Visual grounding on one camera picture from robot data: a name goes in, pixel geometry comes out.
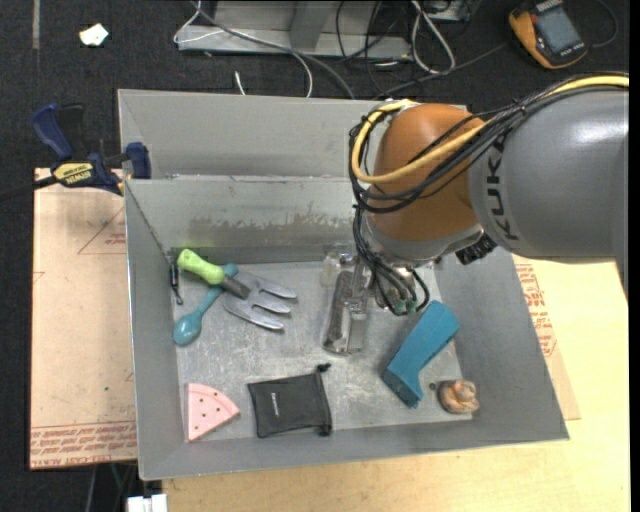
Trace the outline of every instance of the cardboard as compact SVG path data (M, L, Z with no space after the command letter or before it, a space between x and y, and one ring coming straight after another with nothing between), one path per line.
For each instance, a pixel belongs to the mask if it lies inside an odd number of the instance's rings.
M30 467L135 459L123 199L54 185L34 208Z
M538 335L544 360L549 368L553 388L556 392L565 420L580 419L580 408L565 368L560 346L553 330L553 322L545 301L545 292L540 288L536 268L544 262L513 256L516 271L522 284L522 291L531 313L531 319Z

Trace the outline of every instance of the black carpet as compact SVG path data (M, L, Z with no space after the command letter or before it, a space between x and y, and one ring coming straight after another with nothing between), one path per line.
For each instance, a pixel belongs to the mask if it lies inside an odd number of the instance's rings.
M172 42L176 29L192 14L188 2L127 0L40 0L34 44L34 2L2 2L0 8L0 194L26 186L34 167L49 166L52 152L36 138L30 117L42 105L80 102L86 136L106 154L119 151L116 93L119 88L215 91L238 94L234 71L247 94L303 96L305 72L286 55L207 56L180 53ZM480 3L471 22L444 27L460 64L508 41L505 13L513 0ZM550 82L591 71L629 70L629 0L605 0L617 19L613 41L594 48L582 61L549 71L525 60L513 45L447 76L414 85L396 97L466 104L474 112L503 106ZM212 2L205 2L211 8ZM405 8L406 3L391 10ZM570 0L568 8L590 43L607 41L615 24L596 0ZM102 23L111 37L102 48L84 47L78 31ZM434 66L446 64L434 58ZM366 99L420 76L415 66L393 72L372 71L362 61L325 59ZM317 65L315 96L344 98L345 91ZM31 472L27 465L29 426L31 258L33 200L25 194L0 202L0 510L85 510L92 468ZM122 474L127 466L119 468ZM113 508L113 484L105 468L96 473L96 509Z

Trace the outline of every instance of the wire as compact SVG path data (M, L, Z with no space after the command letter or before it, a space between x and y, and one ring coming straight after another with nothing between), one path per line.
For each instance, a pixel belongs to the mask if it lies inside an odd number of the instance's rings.
M193 37L191 39L178 39L178 34L180 32L182 32L185 28L187 28L189 25L191 25L194 21L196 21L196 19L198 19L198 16L200 16L200 10L202 8L202 0L200 0L198 2L198 5L196 7L196 12L193 14L193 16L191 16L191 18L189 18L184 25L182 25L175 34L173 34L173 42L176 44L182 44L182 43L192 43L193 41L200 41L201 39L204 39L206 37L211 37L214 36L216 34L223 34L224 30L217 30L214 32L209 32L207 34L203 34L201 36L198 37Z
M365 42L365 45L360 48L359 50L347 55L346 50L344 48L344 44L342 42L342 32L340 30L340 15L342 13L342 9L344 7L345 4L345 0L342 0L340 2L340 4L338 5L338 8L336 9L336 19L335 19L335 24L336 24L336 37L338 38L338 45L340 46L340 53L342 54L343 57L343 61L349 61L354 59L355 57L357 57L358 55L362 55L365 51L370 50L371 48L373 48L375 45L377 45L378 43L380 43L385 37L387 37L389 35L389 32L391 32L393 30L393 28L398 24L399 19L396 18L393 23L391 23L391 25L389 25L389 27L387 28L387 30L384 32L384 34L380 34L379 36L377 36L371 43L367 44Z
M369 80L371 81L371 83L373 84L373 86L378 92L383 92L383 91L380 85L378 85L378 82L376 82L376 79L373 77L373 73L371 73L371 66L370 66L371 63L369 61L369 34L371 33L373 20L378 14L378 9L380 9L381 4L382 2L378 0L374 4L373 9L371 9L371 16L369 16L369 23L367 25L367 33L364 38L364 67L367 70L367 75L369 76Z
M116 486L118 487L118 492L122 490L122 477L120 476L120 471L118 470L118 466L115 463L109 464L111 467L111 474L113 475L113 479L116 482Z
M451 4L453 3L453 0L447 0L446 2L443 2L444 5L440 8L438 7L431 7L429 9L429 14L439 14L441 12L445 12L448 11L451 8Z
M184 25L182 25L182 27L180 27L178 29L178 31L174 34L173 36L173 42L176 44L181 44L181 43L191 43L193 41L199 41L200 39L204 39L205 37L209 37L209 36L213 36L216 34L224 34L225 31L224 30L216 30L213 32L208 32L207 34L203 34L201 36L198 37L194 37L191 39L178 39L178 34L184 30L185 27L188 27L189 25L191 25L197 18L198 16L200 16L201 12L202 12L202 1L199 1L196 5L196 12L193 14L193 16L191 16L191 18L189 18ZM300 56L297 55L295 53L291 53L291 56L294 57L297 61L300 62L300 64L302 64L302 66L304 67L305 72L307 73L307 76L309 77L309 88L306 94L306 98L310 98L311 94L313 94L313 73L311 72L311 69L309 69L309 66L307 65L307 63L304 61L304 59ZM240 75L237 71L234 72L234 77L235 77L235 81L236 84L238 85L238 88L240 89L240 92L242 93L243 96L246 96L246 93L244 91L244 89L242 88L242 83L240 82Z
M381 100L381 99L385 99L385 98L390 98L392 97L393 94L403 91L404 89L408 89L409 87L413 86L413 85L420 85L423 84L424 82L428 81L428 80L433 80L434 78L439 78L442 76L446 76L449 75L451 73L453 73L454 71L458 71L460 69L466 68L467 66L471 66L472 64L475 64L476 62L485 59L487 57L489 57L490 55L496 53L499 50L502 50L503 48L507 47L507 43L502 43L498 46L496 46L495 48L492 48L491 50L488 50L480 55L478 55L477 57L474 57L473 59L464 62L462 64L458 64L455 68L447 70L447 71L442 71L438 74L434 74L434 75L425 75L419 78L414 78L413 80L410 80L409 82L406 82L404 84L400 84L397 85L395 87L392 87L391 89L387 89L386 91L384 91L383 93L379 94L378 96L376 96L374 99L375 100Z
M613 85L618 87L628 87L629 79L623 75L596 75L588 78L572 78L568 79L565 82L561 82L559 84L554 84L550 88L545 89L544 96L559 94L565 91L571 91L574 89L579 89L583 87L592 87L599 85ZM527 105L531 103L533 100L530 98L525 99L523 102L514 105L510 109L507 109L507 112L518 112L522 110L521 105ZM360 157L362 152L362 146L365 140L368 138L369 134L373 130L376 124L380 123L384 118L391 115L394 112L397 112L401 109L415 106L416 103L410 100L401 100L393 103L386 103L379 106L377 109L372 111L368 116L366 116L365 120L360 125L360 130L357 132L353 139L353 146L350 158L350 169L353 173L354 177L360 181L370 184L380 184L380 183L391 183L393 181L398 180L404 176L407 176L421 167L428 165L432 162L437 162L438 160L446 157L451 153L454 153L460 150L466 143L471 141L473 137L475 137L481 130L484 129L485 124L481 124L474 128L469 129L465 133L459 135L458 137L445 142L438 147L435 147L432 151L429 151L425 155L421 156L417 160L414 160L403 167L396 169L388 174L380 175L380 176L369 176L362 172L360 169ZM490 119L486 124L491 125L490 123L496 124L501 121L501 114L498 114L494 118Z
M240 89L240 94L242 94L243 96L246 96L247 93L244 92L244 88L242 87L242 82L240 81L240 73L238 73L237 71L234 71L233 78L235 78L236 85L238 86L238 89Z
M440 31L436 28L433 21L431 21L431 18L429 18L429 16L424 11L420 3L417 0L412 0L411 5L416 9L416 11L418 11L415 22L413 23L413 28L411 30L411 53L413 55L413 60L418 65L418 67L420 67L420 69L430 74L439 74L445 71L451 71L456 66L456 59L455 59L455 56L453 55L453 51L451 50L451 47L446 42L446 40L444 39ZM436 39L440 42L440 45L442 46L442 48L444 48L444 51L447 53L447 57L449 58L449 67L446 70L437 71L437 70L431 69L429 66L427 66L424 63L424 61L418 55L416 38L418 35L418 28L420 26L420 19L424 19L425 23L431 29L431 32L433 32L433 35L436 36Z
M609 7L605 2L603 2L602 0L594 0L597 4L600 4L600 6L607 11L607 13L609 14L609 16L611 17L611 19L613 20L613 33L611 34L611 36L603 41L602 43L594 43L591 44L591 48L604 48L605 46L611 44L616 37L618 37L618 17L616 16L616 13L613 12L613 9L611 7Z
M449 41L452 41L454 39L458 39L459 37L461 37L471 26L472 21L476 18L476 13L478 12L478 9L480 8L480 4L482 3L482 0L474 0L473 2L473 6L470 3L470 0L464 0L463 1L464 6L467 9L467 14L464 18L464 20L459 20L459 21L464 21L463 23L463 27L462 30L455 32L454 34L448 34L449 36Z
M94 464L91 470L91 482L89 483L89 494L87 495L87 503L85 504L85 512L91 512L93 509L93 492L96 488L96 474L98 473L98 465Z
M291 55L298 55L299 57L304 58L304 59L308 60L309 62L312 62L312 63L322 67L338 82L338 84L342 87L342 89L347 93L349 98L351 98L352 100L356 99L355 94L351 90L351 87L349 87L349 84L347 84L344 81L344 79L334 69L332 69L330 66L328 66L327 64L325 64L321 60L316 59L315 57L312 57L311 55L308 55L308 54L306 54L304 52L300 52L298 50L294 50L293 48L288 48L288 47L280 45L280 44L272 43L272 42L269 42L269 41L264 41L262 39L258 39L257 37L253 37L253 36L250 36L248 34L243 34L241 32L237 32L237 31L232 30L232 29L230 29L228 27L225 27L225 26L219 24L218 22L216 22L206 12L202 11L196 2L192 1L190 3L191 3L191 5L193 5L196 9L198 9L200 11L200 16L202 16L204 19L206 19L214 27L217 27L217 28L223 30L224 32L226 32L228 34L231 34L233 36L239 37L240 39L244 39L246 41L251 41L253 43L257 43L257 44L266 46L268 48L274 48L276 50L280 50L282 52L285 52L285 53L288 53L288 54L291 54Z
M412 157L409 163L404 166L404 168L406 168L410 165L417 165L419 162L428 162L429 155L433 156L435 153L440 152L440 157L436 162L437 165L421 183L401 192L391 194L385 193L377 184L372 184L368 189L360 185L360 178L356 175L356 169L353 163L354 160L357 163L363 161L363 157L368 149L368 134L371 133L376 125L380 124L389 115L393 115L404 108L410 108L416 105L416 103L409 100L383 103L369 112L368 115L364 116L361 122L350 131L349 138L349 177L353 185L356 200L353 236L358 256L370 268L385 305L395 315L409 314L427 305L429 301L429 291L419 275L415 272L415 269L412 269L411 271L415 282L420 286L424 294L424 299L421 304L414 308L413 306L417 304L415 285L402 278L393 266L384 260L382 254L374 252L365 240L362 233L362 219L365 211L374 214L390 213L404 208L414 201L425 200L434 196L477 162L491 148L498 137L505 136L509 131L522 123L526 116L562 98L582 94L587 91L610 90L611 87L628 88L628 86L628 74L625 73L594 75L586 78L583 76L571 77L553 84L543 91L530 94L519 101L514 101L500 109L483 114L472 114L448 129L443 135ZM490 114L491 117L486 122L481 123L477 128L471 129L475 131L473 137L467 137L469 132L455 136L455 133L464 127L465 124L470 123L473 119L480 119L481 116L487 114ZM359 144L359 138L363 133L366 133L367 137L362 141L362 144ZM391 176L397 179L398 176L401 176L401 171L404 168L393 171ZM361 181L371 183L372 181L376 181L375 178L377 177L366 174L362 177ZM428 193L425 193L427 187L432 188ZM369 200L371 199L391 201L392 204L382 207L372 206L369 204ZM384 281L388 283L387 286L389 286L390 289L395 289L397 295L394 296L393 300L399 301L396 302L396 304L392 304L388 293L385 292L383 287Z
M118 495L113 503L112 510L116 512L116 510L122 508L123 501L127 501L129 495L131 494L131 489L133 487L133 483L136 480L136 471L138 466L136 464L131 464L127 467L127 470L124 475L124 479L122 480L122 485L119 486Z

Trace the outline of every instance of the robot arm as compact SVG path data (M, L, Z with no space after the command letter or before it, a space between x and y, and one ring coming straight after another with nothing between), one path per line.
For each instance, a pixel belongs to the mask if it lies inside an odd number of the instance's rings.
M486 121L406 100L370 113L352 132L350 175L356 244L372 273L488 236L529 258L615 259L626 291L628 83L570 79ZM369 175L368 137L388 118Z

